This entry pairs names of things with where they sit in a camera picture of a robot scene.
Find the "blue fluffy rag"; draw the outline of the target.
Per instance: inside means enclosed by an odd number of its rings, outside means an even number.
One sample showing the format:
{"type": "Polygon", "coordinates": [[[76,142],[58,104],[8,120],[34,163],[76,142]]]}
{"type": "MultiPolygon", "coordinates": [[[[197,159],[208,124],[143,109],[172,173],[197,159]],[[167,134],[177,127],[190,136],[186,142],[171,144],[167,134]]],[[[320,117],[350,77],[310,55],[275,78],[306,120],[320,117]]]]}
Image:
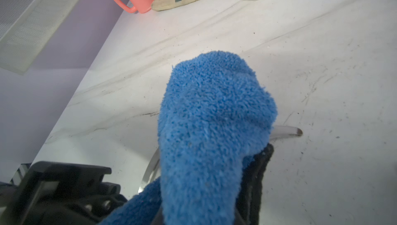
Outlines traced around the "blue fluffy rag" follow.
{"type": "Polygon", "coordinates": [[[277,107],[238,55],[213,51],[172,71],[158,118],[161,175],[103,220],[231,225],[243,170],[269,143],[277,107]]]}

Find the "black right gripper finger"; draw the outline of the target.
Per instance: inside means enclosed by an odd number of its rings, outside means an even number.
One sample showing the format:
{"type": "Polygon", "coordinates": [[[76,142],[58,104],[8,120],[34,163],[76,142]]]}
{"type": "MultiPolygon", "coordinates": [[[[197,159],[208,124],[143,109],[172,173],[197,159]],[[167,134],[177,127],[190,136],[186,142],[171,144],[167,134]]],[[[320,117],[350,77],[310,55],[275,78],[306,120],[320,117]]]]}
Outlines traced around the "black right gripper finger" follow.
{"type": "Polygon", "coordinates": [[[243,170],[240,192],[235,206],[235,225],[258,225],[262,203],[262,180],[267,165],[274,153],[272,144],[268,144],[253,157],[243,170]]]}

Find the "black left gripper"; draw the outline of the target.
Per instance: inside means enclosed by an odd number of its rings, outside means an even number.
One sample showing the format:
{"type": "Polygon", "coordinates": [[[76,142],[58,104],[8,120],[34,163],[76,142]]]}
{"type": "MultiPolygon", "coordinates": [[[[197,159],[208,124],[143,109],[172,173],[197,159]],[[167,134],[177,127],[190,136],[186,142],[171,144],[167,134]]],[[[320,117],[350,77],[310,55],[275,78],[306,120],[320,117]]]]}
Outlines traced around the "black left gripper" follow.
{"type": "Polygon", "coordinates": [[[1,184],[2,225],[97,225],[127,199],[104,182],[111,168],[56,162],[30,166],[20,183],[1,184]]]}

